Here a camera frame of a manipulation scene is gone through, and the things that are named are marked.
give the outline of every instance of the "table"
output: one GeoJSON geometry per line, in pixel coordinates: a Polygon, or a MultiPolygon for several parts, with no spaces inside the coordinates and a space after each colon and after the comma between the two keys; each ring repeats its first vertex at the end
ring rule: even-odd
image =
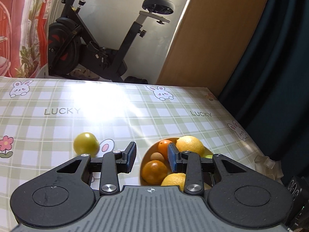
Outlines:
{"type": "Polygon", "coordinates": [[[76,156],[73,140],[86,131],[100,142],[98,156],[136,142],[132,172],[119,174],[120,187],[139,185],[144,154],[167,137],[195,136],[252,169],[263,155],[207,88],[0,77],[0,231],[16,226],[12,192],[76,156]]]}

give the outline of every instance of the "green fruit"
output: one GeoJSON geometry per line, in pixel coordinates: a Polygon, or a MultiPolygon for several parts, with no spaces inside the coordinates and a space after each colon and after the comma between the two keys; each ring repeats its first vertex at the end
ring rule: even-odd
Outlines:
{"type": "Polygon", "coordinates": [[[206,159],[212,159],[212,155],[205,155],[204,158],[206,158],[206,159]]]}
{"type": "Polygon", "coordinates": [[[73,143],[73,148],[78,155],[89,153],[94,157],[98,153],[100,145],[95,135],[85,132],[77,135],[73,143]]]}

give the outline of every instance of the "black knob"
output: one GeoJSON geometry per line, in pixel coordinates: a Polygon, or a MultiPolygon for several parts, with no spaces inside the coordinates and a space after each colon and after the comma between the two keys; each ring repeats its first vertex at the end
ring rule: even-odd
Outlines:
{"type": "Polygon", "coordinates": [[[79,0],[78,5],[83,6],[85,3],[86,3],[86,1],[84,1],[84,0],[79,0]]]}
{"type": "Polygon", "coordinates": [[[61,3],[65,4],[65,3],[66,3],[66,0],[61,0],[61,3]]]}
{"type": "Polygon", "coordinates": [[[147,32],[147,31],[142,30],[141,32],[139,32],[139,36],[140,36],[140,37],[144,37],[144,35],[146,34],[146,32],[147,32]]]}

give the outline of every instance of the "triangular cutout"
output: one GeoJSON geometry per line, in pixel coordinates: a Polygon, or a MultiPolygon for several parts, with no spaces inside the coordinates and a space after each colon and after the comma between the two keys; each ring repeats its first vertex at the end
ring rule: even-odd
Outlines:
{"type": "Polygon", "coordinates": [[[77,159],[63,168],[57,170],[57,173],[75,173],[81,163],[81,159],[77,159]]]}
{"type": "Polygon", "coordinates": [[[223,159],[222,163],[228,173],[245,173],[246,172],[244,169],[238,167],[237,165],[233,164],[232,162],[226,159],[223,159]]]}

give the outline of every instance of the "gray ribbed plate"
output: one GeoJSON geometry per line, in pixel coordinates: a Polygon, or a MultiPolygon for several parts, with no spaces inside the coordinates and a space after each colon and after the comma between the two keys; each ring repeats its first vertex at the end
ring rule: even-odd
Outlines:
{"type": "MultiPolygon", "coordinates": [[[[19,225],[14,232],[233,232],[247,231],[215,217],[199,196],[189,196],[176,186],[125,186],[116,195],[102,196],[83,219],[56,229],[19,225]]],[[[283,225],[260,232],[286,232],[283,225]]]]}

